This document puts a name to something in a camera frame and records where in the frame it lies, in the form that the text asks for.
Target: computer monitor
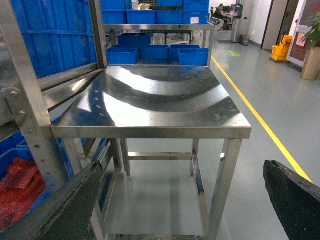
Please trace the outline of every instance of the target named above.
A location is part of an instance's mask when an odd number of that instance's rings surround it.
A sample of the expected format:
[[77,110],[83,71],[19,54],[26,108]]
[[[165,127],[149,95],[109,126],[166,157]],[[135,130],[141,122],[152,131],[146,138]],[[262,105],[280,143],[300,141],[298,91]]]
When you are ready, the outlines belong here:
[[231,4],[231,11],[236,11],[236,8],[237,8],[237,4]]
[[230,13],[230,6],[223,6],[223,12]]

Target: green floor sign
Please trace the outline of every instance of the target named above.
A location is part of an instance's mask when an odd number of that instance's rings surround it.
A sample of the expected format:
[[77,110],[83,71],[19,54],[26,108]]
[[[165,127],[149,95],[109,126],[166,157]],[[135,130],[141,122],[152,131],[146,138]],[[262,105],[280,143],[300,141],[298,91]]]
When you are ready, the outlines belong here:
[[241,57],[241,55],[236,51],[229,50],[229,51],[226,51],[226,53],[231,57]]

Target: person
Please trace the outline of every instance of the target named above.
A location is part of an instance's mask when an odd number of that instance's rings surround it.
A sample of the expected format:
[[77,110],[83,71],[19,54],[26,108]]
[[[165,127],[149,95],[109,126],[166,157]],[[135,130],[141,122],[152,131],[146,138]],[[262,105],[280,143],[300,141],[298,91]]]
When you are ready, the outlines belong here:
[[224,9],[224,4],[223,3],[221,3],[220,5],[219,5],[219,7],[216,7],[216,11],[215,11],[215,13],[214,13],[214,17],[216,18],[216,19],[224,19],[224,16],[222,15],[222,10]]
[[221,19],[221,20],[223,20],[223,21],[224,21],[223,28],[226,29],[226,30],[228,30],[228,29],[230,29],[230,28],[229,28],[229,23],[231,22],[231,18],[229,18],[229,17],[224,17],[224,16],[223,16],[223,14],[222,14],[223,9],[224,9],[224,4],[221,3],[221,4],[219,5],[219,7],[216,7],[216,11],[215,11],[215,13],[214,13],[213,16],[214,16],[216,19]]

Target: yellow mop bucket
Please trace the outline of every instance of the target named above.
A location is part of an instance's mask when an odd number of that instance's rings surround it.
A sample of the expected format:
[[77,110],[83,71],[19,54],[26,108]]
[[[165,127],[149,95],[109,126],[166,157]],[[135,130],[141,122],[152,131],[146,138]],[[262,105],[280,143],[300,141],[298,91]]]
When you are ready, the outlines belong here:
[[289,52],[293,36],[283,35],[279,46],[272,46],[271,59],[275,61],[285,61]]

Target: potted plant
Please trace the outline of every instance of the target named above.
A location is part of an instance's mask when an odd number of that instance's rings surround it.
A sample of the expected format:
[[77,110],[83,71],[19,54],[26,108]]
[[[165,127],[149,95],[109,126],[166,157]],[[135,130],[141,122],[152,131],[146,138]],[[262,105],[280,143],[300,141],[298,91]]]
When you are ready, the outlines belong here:
[[320,12],[317,12],[309,28],[311,28],[310,31],[303,38],[308,45],[308,52],[301,77],[314,81],[320,74]]

